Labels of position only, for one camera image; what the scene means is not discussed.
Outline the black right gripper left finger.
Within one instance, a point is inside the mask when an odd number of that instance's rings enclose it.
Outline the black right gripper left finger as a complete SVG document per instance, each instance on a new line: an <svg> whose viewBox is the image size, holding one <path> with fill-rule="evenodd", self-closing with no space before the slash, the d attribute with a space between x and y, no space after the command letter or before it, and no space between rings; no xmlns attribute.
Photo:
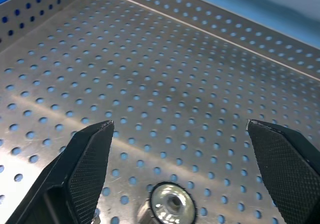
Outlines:
<svg viewBox="0 0 320 224"><path fill-rule="evenodd" d="M76 132L39 174L8 224L90 224L102 192L114 122Z"/></svg>

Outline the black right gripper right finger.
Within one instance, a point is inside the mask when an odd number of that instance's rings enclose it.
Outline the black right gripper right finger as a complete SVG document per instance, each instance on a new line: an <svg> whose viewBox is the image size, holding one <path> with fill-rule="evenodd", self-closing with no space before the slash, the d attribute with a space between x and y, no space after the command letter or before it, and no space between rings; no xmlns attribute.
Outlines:
<svg viewBox="0 0 320 224"><path fill-rule="evenodd" d="M287 224L320 222L320 152L300 132L250 119L249 133L264 186Z"/></svg>

